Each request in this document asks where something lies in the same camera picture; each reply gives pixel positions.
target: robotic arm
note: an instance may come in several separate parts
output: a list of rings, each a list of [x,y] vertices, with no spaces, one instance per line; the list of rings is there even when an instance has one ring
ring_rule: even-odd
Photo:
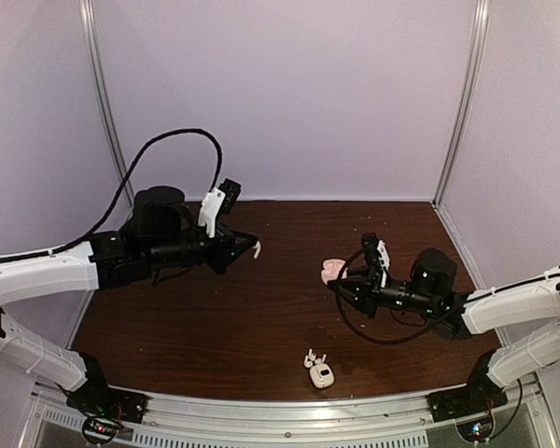
[[[135,196],[133,215],[119,231],[94,233],[70,249],[43,257],[17,254],[0,258],[0,358],[59,385],[69,404],[85,414],[141,422],[146,397],[108,387],[97,359],[65,350],[32,333],[2,306],[64,291],[125,287],[153,279],[170,268],[207,264],[223,274],[247,250],[260,244],[255,235],[234,231],[217,221],[228,214],[241,186],[226,179],[205,196],[195,219],[182,191],[154,187]]]
[[[444,338],[463,339],[511,324],[551,319],[518,343],[480,357],[466,385],[430,394],[435,421],[506,404],[505,386],[560,359],[560,266],[505,287],[458,293],[453,290],[456,264],[440,250],[421,252],[411,268],[410,280],[403,281],[388,273],[385,245],[375,234],[363,235],[361,245],[347,262],[327,260],[322,279],[335,292],[343,320],[372,343],[406,343],[430,330]],[[366,266],[348,271],[360,255],[364,255]],[[350,324],[342,300],[369,318],[375,317],[378,307],[386,307],[416,313],[427,325],[408,338],[376,340]]]

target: wooden table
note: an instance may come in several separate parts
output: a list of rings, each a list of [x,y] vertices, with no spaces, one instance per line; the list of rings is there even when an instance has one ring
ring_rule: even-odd
[[[74,348],[97,356],[112,385],[215,399],[371,397],[464,383],[476,358],[498,346],[494,333],[367,343],[341,321],[320,281],[322,260],[348,258],[360,235],[374,231],[393,276],[408,278],[419,251],[434,246],[458,263],[457,290],[472,289],[428,203],[248,202],[223,220],[260,238],[258,260],[247,254],[220,277],[201,267],[159,287],[142,282],[94,296]],[[374,320],[349,315],[376,337],[416,330],[386,310]],[[326,390],[314,389],[302,366],[310,347],[328,354],[336,383]]]

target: pink object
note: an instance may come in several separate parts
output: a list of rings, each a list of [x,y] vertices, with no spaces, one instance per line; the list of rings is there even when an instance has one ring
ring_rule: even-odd
[[[321,281],[324,282],[326,285],[330,280],[336,280],[338,278],[338,274],[340,273],[340,269],[343,268],[346,261],[343,259],[327,259],[324,261],[323,264],[323,271],[321,272]],[[348,269],[344,270],[343,278],[346,278],[346,272]]]

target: vertical metal post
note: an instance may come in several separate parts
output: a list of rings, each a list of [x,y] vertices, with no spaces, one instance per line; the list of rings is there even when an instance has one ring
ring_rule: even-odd
[[[467,72],[465,74],[465,82],[463,91],[460,96],[458,105],[458,113],[456,114],[455,127],[450,139],[448,154],[444,167],[441,171],[440,182],[434,196],[433,205],[439,209],[448,187],[453,168],[455,166],[456,156],[460,149],[465,126],[469,118],[470,102],[477,85],[479,71],[483,60],[483,50],[485,48],[485,39],[487,37],[488,12],[487,8],[489,0],[477,0],[475,7],[475,19],[473,21],[473,29],[471,32],[469,59],[467,60]]]
[[[87,47],[90,54],[91,71],[93,74],[95,92],[97,94],[97,102],[100,109],[100,115],[102,117],[102,123],[104,124],[105,137],[108,142],[110,153],[112,154],[112,160],[120,182],[127,172],[127,166],[120,149],[119,136],[116,131],[112,108],[110,106],[110,101],[108,100],[108,94],[105,87],[102,58],[100,56],[95,19],[93,17],[93,3],[91,0],[80,0],[80,7],[83,32],[85,33],[85,39],[87,41]],[[133,198],[133,187],[129,181],[124,188],[124,199],[129,207],[133,206]]]

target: white wall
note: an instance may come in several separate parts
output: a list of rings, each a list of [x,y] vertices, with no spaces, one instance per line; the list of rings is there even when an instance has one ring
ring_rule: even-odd
[[[78,236],[116,188],[78,8],[57,0],[0,2],[0,254]],[[66,294],[7,310],[65,343],[81,300]],[[33,380],[0,363],[0,448],[14,442]]]
[[[475,2],[97,2],[129,160],[152,135],[200,126],[243,199],[430,199],[455,120]],[[135,189],[201,198],[214,151],[159,144]]]
[[[481,77],[444,205],[488,286],[560,263],[560,1],[490,3]],[[560,432],[560,363],[540,378]]]

